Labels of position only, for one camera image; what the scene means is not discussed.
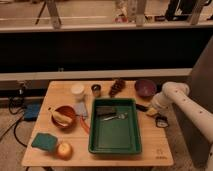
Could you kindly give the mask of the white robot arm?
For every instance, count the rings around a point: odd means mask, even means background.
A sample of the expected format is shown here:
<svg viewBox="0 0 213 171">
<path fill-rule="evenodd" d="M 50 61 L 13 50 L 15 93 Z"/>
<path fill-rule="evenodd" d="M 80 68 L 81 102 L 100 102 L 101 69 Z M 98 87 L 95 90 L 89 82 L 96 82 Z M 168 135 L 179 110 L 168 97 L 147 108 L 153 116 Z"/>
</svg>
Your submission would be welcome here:
<svg viewBox="0 0 213 171">
<path fill-rule="evenodd" d="M 174 103 L 183 111 L 211 144 L 205 171 L 213 171 L 213 114 L 190 99 L 189 92 L 186 83 L 166 82 L 161 92 L 153 96 L 150 106 L 160 112 Z"/>
</svg>

